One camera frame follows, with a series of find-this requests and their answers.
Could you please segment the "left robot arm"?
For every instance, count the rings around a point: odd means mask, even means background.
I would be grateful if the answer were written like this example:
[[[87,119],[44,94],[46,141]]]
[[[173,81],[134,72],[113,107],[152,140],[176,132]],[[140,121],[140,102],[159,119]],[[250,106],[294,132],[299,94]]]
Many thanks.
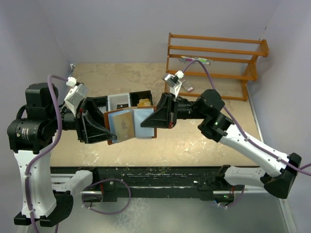
[[[10,149],[18,163],[23,191],[23,207],[14,218],[16,225],[54,227],[71,214],[74,197],[85,188],[100,185],[95,168],[77,169],[63,184],[52,185],[50,159],[59,141],[57,133],[73,130],[78,140],[93,144],[115,139],[104,126],[107,97],[87,97],[82,83],[70,92],[73,108],[60,108],[54,85],[35,83],[26,91],[26,104],[8,126]]]

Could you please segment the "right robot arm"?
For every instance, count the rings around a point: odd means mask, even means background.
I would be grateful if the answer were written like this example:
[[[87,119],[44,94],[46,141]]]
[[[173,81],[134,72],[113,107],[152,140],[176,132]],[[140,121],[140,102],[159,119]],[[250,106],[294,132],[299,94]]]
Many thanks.
[[[297,177],[302,158],[287,155],[247,134],[221,110],[225,103],[214,89],[204,91],[196,101],[163,93],[156,110],[141,122],[144,128],[171,129],[179,119],[202,119],[198,125],[207,139],[234,149],[257,167],[222,166],[216,176],[221,190],[249,185],[264,188],[269,194],[286,199]]]

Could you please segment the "brown leather card holder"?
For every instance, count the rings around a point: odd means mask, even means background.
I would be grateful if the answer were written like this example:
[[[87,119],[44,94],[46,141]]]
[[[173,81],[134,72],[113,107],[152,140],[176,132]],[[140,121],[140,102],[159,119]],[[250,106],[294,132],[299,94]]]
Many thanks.
[[[128,107],[104,113],[104,125],[116,138],[109,139],[108,145],[121,143],[133,138],[157,138],[155,127],[142,127],[141,123],[156,110],[155,106]]]

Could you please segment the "gold credit card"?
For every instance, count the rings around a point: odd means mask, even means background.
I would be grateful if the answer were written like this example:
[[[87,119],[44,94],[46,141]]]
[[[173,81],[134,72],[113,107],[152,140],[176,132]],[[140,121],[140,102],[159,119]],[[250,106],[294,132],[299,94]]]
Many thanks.
[[[135,137],[132,113],[122,112],[112,117],[114,131],[117,136],[117,143],[132,139]]]

